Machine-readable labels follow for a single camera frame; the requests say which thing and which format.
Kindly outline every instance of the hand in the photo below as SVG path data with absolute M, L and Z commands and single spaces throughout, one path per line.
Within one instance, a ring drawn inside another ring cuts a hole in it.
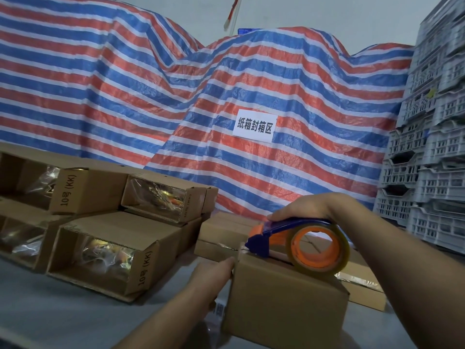
M 220 263 L 201 262 L 192 272 L 187 288 L 193 291 L 205 304 L 206 312 L 208 312 L 208 306 L 216 299 L 218 293 L 231 278 L 234 263 L 234 257 Z
M 323 218 L 336 222 L 331 211 L 335 199 L 348 197 L 343 193 L 329 192 L 301 196 L 286 207 L 268 216 L 272 222 L 282 221 L 291 217 Z

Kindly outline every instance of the grey table surface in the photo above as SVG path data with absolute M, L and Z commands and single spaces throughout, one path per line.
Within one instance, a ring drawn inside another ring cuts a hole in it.
M 173 298 L 201 260 L 192 251 L 185 253 L 154 289 L 132 305 L 0 260 L 0 329 L 39 348 L 110 348 Z M 229 287 L 221 291 L 220 299 L 227 299 Z M 200 323 L 185 348 L 210 348 L 208 338 L 206 325 Z M 350 302 L 340 347 L 414 349 L 415 345 L 390 307 L 380 312 Z M 222 335 L 218 348 L 264 347 Z

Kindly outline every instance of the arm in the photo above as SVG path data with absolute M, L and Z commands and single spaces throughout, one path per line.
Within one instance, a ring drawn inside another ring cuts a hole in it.
M 328 218 L 373 270 L 419 348 L 460 348 L 465 336 L 465 267 L 341 193 L 304 196 L 269 216 Z
M 113 349 L 176 349 L 183 345 L 229 280 L 234 258 L 199 264 L 188 285 Z

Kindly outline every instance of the stacked plastic crates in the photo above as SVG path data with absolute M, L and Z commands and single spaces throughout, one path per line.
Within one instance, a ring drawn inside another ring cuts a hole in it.
M 422 22 L 374 211 L 465 254 L 465 0 Z

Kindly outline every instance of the red white blue striped tarp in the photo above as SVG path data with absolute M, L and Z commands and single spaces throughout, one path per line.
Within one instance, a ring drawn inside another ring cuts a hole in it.
M 111 0 L 0 0 L 0 140 L 215 185 L 249 216 L 327 191 L 372 207 L 411 57 L 302 27 L 204 47 Z M 241 108 L 279 116 L 272 143 L 232 135 Z

